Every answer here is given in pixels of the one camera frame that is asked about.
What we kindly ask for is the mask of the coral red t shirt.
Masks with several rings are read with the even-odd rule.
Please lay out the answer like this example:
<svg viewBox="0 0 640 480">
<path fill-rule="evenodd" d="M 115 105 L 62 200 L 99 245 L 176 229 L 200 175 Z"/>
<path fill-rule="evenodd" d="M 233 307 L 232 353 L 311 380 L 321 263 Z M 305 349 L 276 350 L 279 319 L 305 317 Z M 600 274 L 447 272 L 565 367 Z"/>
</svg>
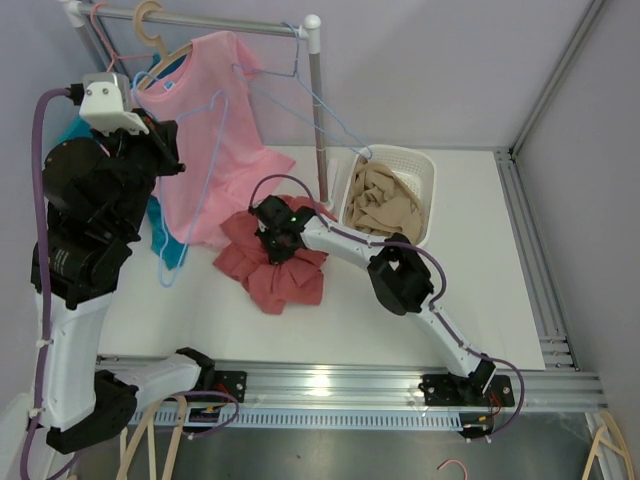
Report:
<svg viewBox="0 0 640 480">
<path fill-rule="evenodd" d="M 322 267 L 328 255 L 301 249 L 281 265 L 269 262 L 255 235 L 258 220 L 250 213 L 238 212 L 221 224 L 228 245 L 213 265 L 241 284 L 259 309 L 280 315 L 289 304 L 318 306 L 324 293 Z"/>
</svg>

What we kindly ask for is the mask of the light pink t shirt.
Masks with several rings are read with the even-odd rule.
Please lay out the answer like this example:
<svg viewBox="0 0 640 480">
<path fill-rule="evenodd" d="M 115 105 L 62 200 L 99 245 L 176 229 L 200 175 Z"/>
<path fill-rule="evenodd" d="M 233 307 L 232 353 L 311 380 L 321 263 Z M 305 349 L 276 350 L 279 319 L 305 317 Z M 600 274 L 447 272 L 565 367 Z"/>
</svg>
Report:
<svg viewBox="0 0 640 480">
<path fill-rule="evenodd" d="M 247 209 L 252 192 L 268 195 L 276 174 L 290 172 L 292 158 L 262 143 L 250 105 L 249 79 L 257 57 L 232 32 L 193 40 L 183 63 L 133 96 L 158 121 L 178 125 L 184 172 L 162 180 L 159 198 L 170 234 L 182 244 L 222 247 L 222 223 Z"/>
</svg>

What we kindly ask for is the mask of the light blue wire hanger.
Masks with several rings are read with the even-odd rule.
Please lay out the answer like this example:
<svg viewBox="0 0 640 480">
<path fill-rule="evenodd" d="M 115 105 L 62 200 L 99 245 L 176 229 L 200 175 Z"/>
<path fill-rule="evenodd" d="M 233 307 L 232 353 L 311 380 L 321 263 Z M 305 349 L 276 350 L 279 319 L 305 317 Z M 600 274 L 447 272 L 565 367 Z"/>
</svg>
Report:
<svg viewBox="0 0 640 480">
<path fill-rule="evenodd" d="M 198 108 L 196 108 L 194 110 L 191 110 L 191 111 L 180 113 L 175 118 L 176 124 L 180 125 L 180 123 L 183 122 L 188 117 L 191 117 L 191 116 L 194 116 L 194 115 L 199 115 L 202 112 L 214 112 L 216 110 L 218 104 L 221 104 L 221 119 L 220 119 L 220 124 L 219 124 L 219 132 L 218 132 L 217 140 L 216 140 L 216 143 L 215 143 L 215 146 L 214 146 L 214 149 L 213 149 L 211 160 L 210 160 L 210 163 L 209 163 L 209 168 L 208 168 L 208 171 L 207 171 L 207 175 L 206 175 L 205 180 L 204 180 L 203 188 L 202 188 L 199 200 L 198 200 L 198 204 L 197 204 L 197 207 L 196 207 L 196 209 L 194 211 L 194 215 L 192 217 L 191 223 L 189 225 L 189 229 L 188 229 L 188 232 L 187 232 L 186 240 L 183 243 L 187 247 L 189 246 L 189 242 L 191 240 L 191 237 L 192 237 L 193 231 L 195 229 L 198 217 L 200 215 L 202 206 L 204 204 L 204 200 L 205 200 L 205 197 L 206 197 L 206 192 L 207 192 L 207 189 L 208 189 L 208 185 L 209 185 L 209 182 L 211 180 L 211 177 L 212 177 L 212 174 L 213 174 L 213 170 L 214 170 L 214 165 L 215 165 L 215 162 L 216 162 L 217 157 L 218 157 L 220 143 L 221 143 L 222 136 L 224 134 L 224 129 L 225 129 L 226 120 L 227 120 L 228 107 L 229 107 L 229 98 L 228 98 L 227 94 L 223 90 L 218 90 L 212 95 L 212 97 L 211 97 L 211 99 L 210 99 L 208 104 L 202 105 L 202 106 L 200 106 L 200 107 L 198 107 Z M 162 186 L 162 181 L 159 181 L 158 189 L 159 189 L 158 199 L 161 201 L 161 206 L 162 206 L 162 208 L 164 210 L 164 207 L 163 207 L 163 186 Z M 157 265 L 157 278 L 158 278 L 158 281 L 159 281 L 160 285 L 163 288 L 171 288 L 174 285 L 174 283 L 176 281 L 176 278 L 177 278 L 178 274 L 180 273 L 182 267 L 178 267 L 176 270 L 173 270 L 173 273 L 171 274 L 171 277 L 168 280 L 165 280 L 164 277 L 163 277 L 163 272 L 164 272 L 163 268 L 164 268 L 164 266 L 165 266 L 164 262 L 159 258 L 158 265 Z"/>
<path fill-rule="evenodd" d="M 357 134 L 353 133 L 348 129 L 346 123 L 324 101 L 323 95 L 320 93 L 316 93 L 313 90 L 313 88 L 302 79 L 299 71 L 300 50 L 301 50 L 301 44 L 303 42 L 302 34 L 301 34 L 302 29 L 300 27 L 294 27 L 292 24 L 288 22 L 282 22 L 281 26 L 285 27 L 288 30 L 288 32 L 293 35 L 293 38 L 295 39 L 296 51 L 293 59 L 292 70 L 290 73 L 268 70 L 264 68 L 250 68 L 248 65 L 243 63 L 233 63 L 231 66 L 232 72 L 237 78 L 239 78 L 240 76 L 243 76 L 244 78 L 243 82 L 245 83 L 246 86 L 249 86 L 251 90 L 257 91 L 259 94 L 269 99 L 272 103 L 279 106 L 285 112 L 293 115 L 295 118 L 302 121 L 307 126 L 312 127 L 316 138 L 321 140 L 321 143 L 323 144 L 324 147 L 327 147 L 328 141 L 331 141 L 333 144 L 336 144 L 339 147 L 347 148 L 351 152 L 355 153 L 357 156 L 364 158 L 366 161 L 370 161 L 373 158 L 372 149 L 365 143 L 365 141 L 360 136 L 358 136 Z M 309 95 L 311 99 L 313 118 L 307 118 L 303 116 L 297 110 L 283 103 L 278 97 L 274 96 L 268 90 L 265 90 L 264 88 L 259 86 L 253 86 L 252 81 L 248 79 L 248 76 L 250 74 L 294 79 L 296 83 L 305 90 L 305 92 Z M 355 146 L 352 146 L 349 143 L 345 143 L 341 137 L 333 134 L 328 128 L 324 126 L 325 113 L 328 113 L 329 116 L 338 123 L 338 125 L 341 127 L 346 137 L 349 137 L 350 139 L 355 141 L 356 143 Z"/>
</svg>

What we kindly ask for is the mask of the beige t shirt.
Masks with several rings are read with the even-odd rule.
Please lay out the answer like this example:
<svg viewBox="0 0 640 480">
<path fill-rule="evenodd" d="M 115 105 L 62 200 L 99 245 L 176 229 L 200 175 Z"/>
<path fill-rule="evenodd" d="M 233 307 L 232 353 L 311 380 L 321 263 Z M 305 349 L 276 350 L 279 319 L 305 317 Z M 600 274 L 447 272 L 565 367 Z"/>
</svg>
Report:
<svg viewBox="0 0 640 480">
<path fill-rule="evenodd" d="M 387 166 L 360 157 L 349 182 L 342 223 L 388 238 L 399 233 L 416 244 L 424 213 L 419 198 Z"/>
</svg>

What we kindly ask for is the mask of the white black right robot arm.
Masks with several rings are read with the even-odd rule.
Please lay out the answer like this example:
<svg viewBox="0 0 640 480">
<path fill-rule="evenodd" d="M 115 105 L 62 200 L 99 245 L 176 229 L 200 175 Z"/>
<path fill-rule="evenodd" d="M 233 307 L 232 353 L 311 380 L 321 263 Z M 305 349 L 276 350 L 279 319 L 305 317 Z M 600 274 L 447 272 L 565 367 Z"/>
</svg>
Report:
<svg viewBox="0 0 640 480">
<path fill-rule="evenodd" d="M 272 264 L 283 264 L 299 251 L 312 250 L 365 270 L 382 307 L 422 327 L 443 360 L 454 391 L 438 394 L 439 400 L 447 404 L 458 400 L 465 406 L 488 401 L 496 366 L 474 353 L 471 343 L 435 305 L 443 292 L 435 290 L 423 260 L 425 251 L 401 234 L 384 238 L 358 232 L 329 219 L 315 207 L 293 210 L 273 195 L 248 212 L 258 221 L 255 235 Z"/>
</svg>

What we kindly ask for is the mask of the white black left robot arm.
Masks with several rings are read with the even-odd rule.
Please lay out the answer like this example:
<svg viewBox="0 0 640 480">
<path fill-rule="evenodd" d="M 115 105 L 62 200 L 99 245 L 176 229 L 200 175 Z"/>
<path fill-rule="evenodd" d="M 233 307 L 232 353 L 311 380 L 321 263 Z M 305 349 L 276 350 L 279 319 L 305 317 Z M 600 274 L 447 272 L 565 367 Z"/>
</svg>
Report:
<svg viewBox="0 0 640 480">
<path fill-rule="evenodd" d="M 185 169 L 177 124 L 145 118 L 144 126 L 62 142 L 40 171 L 46 236 L 35 245 L 31 281 L 49 349 L 39 423 L 62 454 L 117 436 L 136 411 L 175 393 L 203 401 L 215 389 L 213 360 L 190 347 L 130 374 L 95 367 L 104 318 L 151 193 L 159 178 Z"/>
</svg>

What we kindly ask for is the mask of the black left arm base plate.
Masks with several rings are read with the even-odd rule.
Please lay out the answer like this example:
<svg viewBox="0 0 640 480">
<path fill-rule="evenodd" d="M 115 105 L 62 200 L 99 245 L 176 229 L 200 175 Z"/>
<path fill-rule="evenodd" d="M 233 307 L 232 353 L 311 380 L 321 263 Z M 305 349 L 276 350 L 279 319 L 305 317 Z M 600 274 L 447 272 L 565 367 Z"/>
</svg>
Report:
<svg viewBox="0 0 640 480">
<path fill-rule="evenodd" d="M 244 402 L 248 374 L 241 370 L 216 370 L 204 381 L 201 391 L 217 391 L 233 396 L 239 403 Z"/>
</svg>

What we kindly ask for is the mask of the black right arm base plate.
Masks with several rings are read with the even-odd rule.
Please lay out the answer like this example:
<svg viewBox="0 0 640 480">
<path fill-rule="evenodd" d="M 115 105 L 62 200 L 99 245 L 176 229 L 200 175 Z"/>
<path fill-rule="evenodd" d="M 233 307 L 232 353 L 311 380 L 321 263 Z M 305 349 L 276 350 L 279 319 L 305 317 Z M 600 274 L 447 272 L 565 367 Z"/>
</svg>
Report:
<svg viewBox="0 0 640 480">
<path fill-rule="evenodd" d="M 434 407 L 488 407 L 490 399 L 498 400 L 502 407 L 514 407 L 511 380 L 506 375 L 495 375 L 484 393 L 475 391 L 466 379 L 447 374 L 425 374 L 418 389 L 426 406 Z"/>
</svg>

